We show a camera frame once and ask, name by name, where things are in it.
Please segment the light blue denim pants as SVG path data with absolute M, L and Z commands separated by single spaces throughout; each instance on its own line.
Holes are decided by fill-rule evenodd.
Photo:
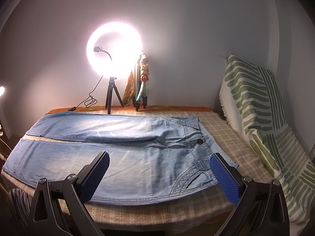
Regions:
M 96 192 L 118 205 L 166 202 L 217 184 L 210 169 L 215 142 L 196 116 L 60 112 L 42 117 L 27 133 L 68 141 L 70 157 L 77 141 L 96 147 L 97 154 L 106 151 L 110 164 Z M 63 179 L 53 174 L 48 180 Z

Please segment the green white leaf throw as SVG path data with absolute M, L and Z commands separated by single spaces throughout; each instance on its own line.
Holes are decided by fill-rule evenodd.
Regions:
M 290 234 L 299 235 L 314 208 L 314 163 L 287 124 L 272 71 L 233 53 L 227 55 L 226 63 L 220 88 L 224 116 L 281 183 Z

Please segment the black gooseneck phone holder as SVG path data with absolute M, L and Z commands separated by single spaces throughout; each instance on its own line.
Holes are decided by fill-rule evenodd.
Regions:
M 112 56 L 102 46 L 94 46 L 94 58 L 98 62 L 112 62 Z

